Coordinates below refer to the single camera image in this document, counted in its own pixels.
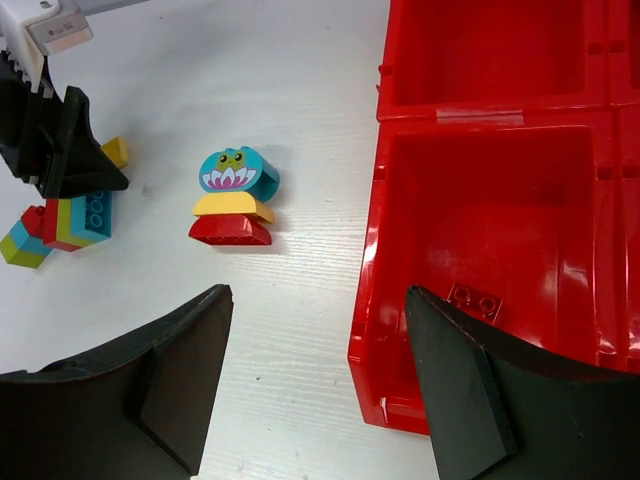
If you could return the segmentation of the red jagged lego brick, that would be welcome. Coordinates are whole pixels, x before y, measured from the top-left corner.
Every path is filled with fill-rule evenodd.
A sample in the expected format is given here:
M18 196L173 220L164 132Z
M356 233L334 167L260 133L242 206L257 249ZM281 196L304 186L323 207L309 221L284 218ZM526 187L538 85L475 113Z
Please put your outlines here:
M488 323L496 321L502 306L500 297L459 282L451 287L447 301L468 315Z

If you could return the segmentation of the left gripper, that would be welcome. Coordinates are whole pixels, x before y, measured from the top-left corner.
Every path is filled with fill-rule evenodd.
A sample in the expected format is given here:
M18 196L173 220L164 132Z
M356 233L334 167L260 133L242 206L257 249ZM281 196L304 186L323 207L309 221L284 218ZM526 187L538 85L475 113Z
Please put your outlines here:
M48 68L34 85L9 50L1 51L1 157L15 178L40 185L43 198L129 187L95 139L89 107L80 88L69 86L61 101Z

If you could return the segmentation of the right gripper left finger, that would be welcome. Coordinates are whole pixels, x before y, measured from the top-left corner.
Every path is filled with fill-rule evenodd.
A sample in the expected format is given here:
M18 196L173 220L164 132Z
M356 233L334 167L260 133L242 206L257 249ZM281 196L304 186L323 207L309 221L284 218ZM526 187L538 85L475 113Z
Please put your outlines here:
M5 479L189 479L199 473L233 312L213 286L36 372L1 377Z

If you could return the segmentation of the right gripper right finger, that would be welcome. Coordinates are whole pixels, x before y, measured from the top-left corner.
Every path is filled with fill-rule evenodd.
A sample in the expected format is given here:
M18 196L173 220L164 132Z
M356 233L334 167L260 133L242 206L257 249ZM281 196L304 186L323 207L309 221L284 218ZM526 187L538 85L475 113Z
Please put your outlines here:
M443 479L635 479L639 378L576 361L413 286L406 320Z

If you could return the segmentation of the large blue lego brick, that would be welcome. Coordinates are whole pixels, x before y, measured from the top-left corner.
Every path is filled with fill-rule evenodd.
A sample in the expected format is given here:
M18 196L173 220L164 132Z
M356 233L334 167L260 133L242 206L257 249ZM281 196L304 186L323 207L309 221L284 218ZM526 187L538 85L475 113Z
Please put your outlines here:
M93 243L112 234L113 198L111 192L98 192L71 200L70 233Z

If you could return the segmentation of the small green lego brick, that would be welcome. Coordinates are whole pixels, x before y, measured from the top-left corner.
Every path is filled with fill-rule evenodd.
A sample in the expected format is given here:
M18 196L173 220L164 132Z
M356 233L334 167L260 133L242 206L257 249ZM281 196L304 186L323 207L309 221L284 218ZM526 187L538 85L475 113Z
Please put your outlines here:
M49 256L36 255L20 251L13 243L9 235L1 240L1 254L7 264L37 269Z

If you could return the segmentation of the small blue lego brick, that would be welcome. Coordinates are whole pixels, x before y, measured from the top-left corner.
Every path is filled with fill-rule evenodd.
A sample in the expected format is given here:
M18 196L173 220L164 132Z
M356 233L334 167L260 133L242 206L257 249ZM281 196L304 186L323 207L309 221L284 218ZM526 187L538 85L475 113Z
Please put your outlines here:
M8 235L20 251L43 256L48 256L52 251L50 247L44 245L42 239L31 235L21 220L14 224Z

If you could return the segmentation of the small red lego brick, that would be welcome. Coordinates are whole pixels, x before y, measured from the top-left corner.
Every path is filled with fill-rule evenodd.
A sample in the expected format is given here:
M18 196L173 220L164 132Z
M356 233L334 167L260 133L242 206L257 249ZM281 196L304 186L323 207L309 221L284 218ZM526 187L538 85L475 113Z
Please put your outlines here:
M44 235L45 206L29 206L21 215L21 222L27 233L34 238L42 239Z

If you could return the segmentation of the large red lego brick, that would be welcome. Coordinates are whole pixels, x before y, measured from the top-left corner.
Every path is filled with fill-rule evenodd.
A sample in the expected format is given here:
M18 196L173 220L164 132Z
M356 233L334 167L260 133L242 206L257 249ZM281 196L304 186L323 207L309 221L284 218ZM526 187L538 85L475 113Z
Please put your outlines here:
M45 204L44 214L44 233L43 244L46 247L63 250L67 252L73 252L78 250L79 247L57 239L57 226L58 226L58 203L57 199L47 199Z

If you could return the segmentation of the yellow lego plate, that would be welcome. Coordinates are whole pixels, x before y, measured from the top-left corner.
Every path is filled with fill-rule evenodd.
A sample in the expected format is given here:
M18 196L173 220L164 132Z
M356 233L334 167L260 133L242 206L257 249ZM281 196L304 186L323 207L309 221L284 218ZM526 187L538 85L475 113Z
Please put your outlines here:
M129 165L129 148L123 136L117 136L103 144L102 151L119 169L124 169Z

